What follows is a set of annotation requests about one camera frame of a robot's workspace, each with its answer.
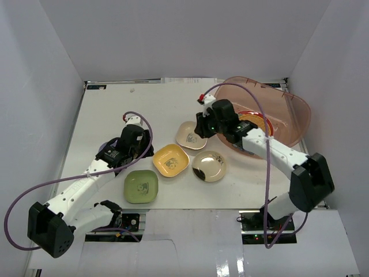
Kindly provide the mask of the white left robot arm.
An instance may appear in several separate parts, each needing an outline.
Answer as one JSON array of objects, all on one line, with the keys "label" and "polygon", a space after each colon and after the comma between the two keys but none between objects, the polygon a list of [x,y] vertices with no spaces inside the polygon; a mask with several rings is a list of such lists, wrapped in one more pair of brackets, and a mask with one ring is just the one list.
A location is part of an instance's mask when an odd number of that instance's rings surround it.
[{"label": "white left robot arm", "polygon": [[107,183],[138,160],[153,156],[152,130],[138,114],[123,119],[120,137],[108,141],[83,177],[46,203],[34,203],[28,214],[27,236],[53,258],[61,257],[75,238],[97,229],[119,230],[122,208],[109,200],[84,205]]}]

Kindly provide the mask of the cream round plate black mark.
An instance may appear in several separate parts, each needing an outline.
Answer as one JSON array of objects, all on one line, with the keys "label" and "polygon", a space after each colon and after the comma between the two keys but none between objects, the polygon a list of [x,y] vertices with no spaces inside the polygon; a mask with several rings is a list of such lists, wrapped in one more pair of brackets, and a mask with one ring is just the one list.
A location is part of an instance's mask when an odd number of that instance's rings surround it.
[{"label": "cream round plate black mark", "polygon": [[227,172],[227,162],[222,154],[216,151],[202,151],[192,161],[193,173],[204,182],[217,182]]}]

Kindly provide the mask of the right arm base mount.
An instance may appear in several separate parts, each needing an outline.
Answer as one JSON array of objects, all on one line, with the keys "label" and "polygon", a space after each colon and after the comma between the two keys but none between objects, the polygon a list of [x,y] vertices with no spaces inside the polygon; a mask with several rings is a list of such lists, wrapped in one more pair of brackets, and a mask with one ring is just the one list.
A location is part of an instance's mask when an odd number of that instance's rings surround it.
[{"label": "right arm base mount", "polygon": [[[236,221],[240,224],[243,238],[253,239],[254,242],[263,242],[263,213],[256,211],[239,211]],[[293,219],[285,216],[281,219],[268,219],[266,224],[266,234],[268,243],[281,233],[282,235],[291,234],[295,231]]]}]

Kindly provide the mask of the orange woven round plate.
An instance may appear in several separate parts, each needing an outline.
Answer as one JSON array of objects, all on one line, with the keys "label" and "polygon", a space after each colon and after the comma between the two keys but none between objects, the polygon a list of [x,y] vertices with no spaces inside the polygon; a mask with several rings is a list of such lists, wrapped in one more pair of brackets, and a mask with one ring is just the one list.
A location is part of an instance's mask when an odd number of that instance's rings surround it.
[{"label": "orange woven round plate", "polygon": [[265,131],[265,122],[262,116],[260,116],[257,113],[244,113],[244,114],[239,114],[239,119],[240,120],[248,120],[254,124],[256,124],[260,129],[262,129],[263,131]]}]

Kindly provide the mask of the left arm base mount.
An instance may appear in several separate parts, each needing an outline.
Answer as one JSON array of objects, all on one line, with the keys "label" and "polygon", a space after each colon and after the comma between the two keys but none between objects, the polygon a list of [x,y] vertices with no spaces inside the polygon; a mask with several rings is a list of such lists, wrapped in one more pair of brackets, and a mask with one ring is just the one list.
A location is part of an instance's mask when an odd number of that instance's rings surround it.
[{"label": "left arm base mount", "polygon": [[86,233],[116,232],[119,238],[129,237],[134,242],[140,242],[140,239],[135,235],[135,232],[139,230],[139,214],[127,217],[122,207],[109,200],[96,203],[89,211],[92,213],[93,219],[88,223]]}]

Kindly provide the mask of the red plate with blue flower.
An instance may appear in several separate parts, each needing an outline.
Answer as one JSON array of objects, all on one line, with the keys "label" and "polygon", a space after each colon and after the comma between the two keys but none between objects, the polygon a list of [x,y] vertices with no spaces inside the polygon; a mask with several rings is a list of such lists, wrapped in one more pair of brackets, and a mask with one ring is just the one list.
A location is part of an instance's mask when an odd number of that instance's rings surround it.
[{"label": "red plate with blue flower", "polygon": [[[244,114],[244,113],[257,113],[257,114],[259,114],[260,116],[263,117],[263,115],[261,113],[256,112],[256,111],[247,111],[247,110],[239,111],[238,116],[239,116],[240,113],[241,114]],[[274,135],[274,129],[273,129],[272,123],[270,122],[270,120],[268,118],[266,119],[266,122],[265,122],[265,131],[266,131],[266,126],[268,126],[267,127],[268,135],[273,136]]]}]

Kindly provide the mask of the purple square panda plate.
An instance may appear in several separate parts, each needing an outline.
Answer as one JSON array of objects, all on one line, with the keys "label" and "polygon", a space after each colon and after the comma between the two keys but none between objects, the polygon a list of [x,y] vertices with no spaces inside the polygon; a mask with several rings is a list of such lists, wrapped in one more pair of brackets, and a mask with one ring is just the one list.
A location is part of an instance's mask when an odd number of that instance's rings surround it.
[{"label": "purple square panda plate", "polygon": [[100,153],[106,146],[115,147],[118,141],[118,137],[112,138],[110,141],[103,143],[97,153]]}]

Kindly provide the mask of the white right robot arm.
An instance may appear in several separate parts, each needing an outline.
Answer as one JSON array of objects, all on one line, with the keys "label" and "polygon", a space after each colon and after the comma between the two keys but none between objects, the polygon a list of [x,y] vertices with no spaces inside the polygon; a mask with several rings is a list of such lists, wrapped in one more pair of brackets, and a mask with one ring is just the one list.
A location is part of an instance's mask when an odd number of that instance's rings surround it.
[{"label": "white right robot arm", "polygon": [[248,120],[241,120],[227,99],[201,95],[195,133],[201,138],[221,134],[237,148],[251,152],[278,168],[290,181],[289,190],[261,208],[261,225],[274,230],[281,218],[296,211],[310,212],[335,190],[325,157],[308,155],[284,145]]}]

